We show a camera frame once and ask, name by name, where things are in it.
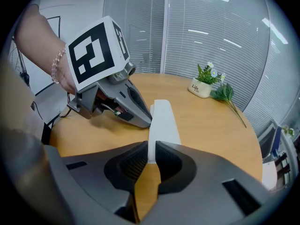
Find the window blinds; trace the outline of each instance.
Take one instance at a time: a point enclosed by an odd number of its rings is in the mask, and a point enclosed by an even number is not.
[[[264,0],[169,0],[165,73],[197,77],[213,62],[243,111],[261,79],[269,47]]]
[[[159,73],[165,0],[105,0],[104,16],[121,27],[138,73]]]
[[[271,120],[297,128],[297,105],[300,91],[300,44],[296,32],[274,0],[266,0],[270,21],[270,46],[261,81],[244,114],[257,135]]]

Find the green leaves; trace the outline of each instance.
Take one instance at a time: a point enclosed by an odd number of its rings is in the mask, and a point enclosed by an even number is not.
[[[199,75],[197,80],[206,83],[206,84],[213,84],[221,81],[221,74],[218,74],[217,77],[211,76],[211,67],[206,65],[205,68],[202,70],[200,65],[198,64],[198,72]]]
[[[234,92],[232,86],[230,86],[229,83],[227,83],[226,85],[221,84],[217,90],[212,90],[210,92],[210,95],[215,100],[225,101],[234,110],[235,114],[239,117],[239,119],[243,122],[244,126],[246,127],[246,124],[240,117],[239,112],[232,101]]]
[[[202,70],[201,70],[201,67],[199,64],[198,64],[198,71],[199,71],[199,75],[200,75],[202,73]]]
[[[294,136],[294,129],[290,128],[288,130],[289,135]]]

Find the white cube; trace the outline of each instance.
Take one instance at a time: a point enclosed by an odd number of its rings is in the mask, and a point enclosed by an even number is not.
[[[130,56],[120,26],[106,16],[81,30],[66,44],[77,90],[124,69]]]

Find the white pot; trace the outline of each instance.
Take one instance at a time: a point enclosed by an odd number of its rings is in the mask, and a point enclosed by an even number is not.
[[[191,93],[194,93],[196,96],[201,98],[208,98],[210,96],[211,89],[212,85],[200,82],[195,78],[193,78],[191,84],[188,87],[188,90]]]

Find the potted plant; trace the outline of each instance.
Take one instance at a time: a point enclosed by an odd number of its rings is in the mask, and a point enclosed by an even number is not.
[[[282,127],[283,132],[290,138],[294,137],[294,129],[289,128],[289,126],[284,125]]]
[[[202,70],[198,64],[199,75],[193,78],[188,90],[201,98],[208,98],[212,89],[212,84],[223,82],[225,73],[219,74],[212,62],[207,62],[206,67]]]

